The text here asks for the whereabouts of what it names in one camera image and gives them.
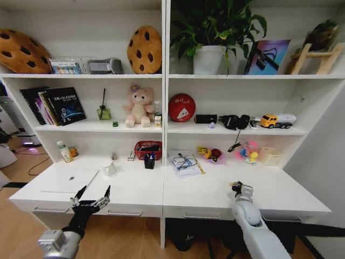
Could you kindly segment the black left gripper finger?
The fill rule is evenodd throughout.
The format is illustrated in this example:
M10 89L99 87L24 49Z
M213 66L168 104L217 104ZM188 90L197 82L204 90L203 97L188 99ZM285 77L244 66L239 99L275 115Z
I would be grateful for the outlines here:
M111 191L111 186L108 186L104 196L98 199L97 201L95 201L93 203L93 207L96 209L102 209L106 205L108 205L110 202L110 191Z
M83 186L82 189L80 189L74 197L70 198L70 201L72 202L72 206L76 207L79 205L79 199L82 197L83 193L85 192L87 188L87 185Z

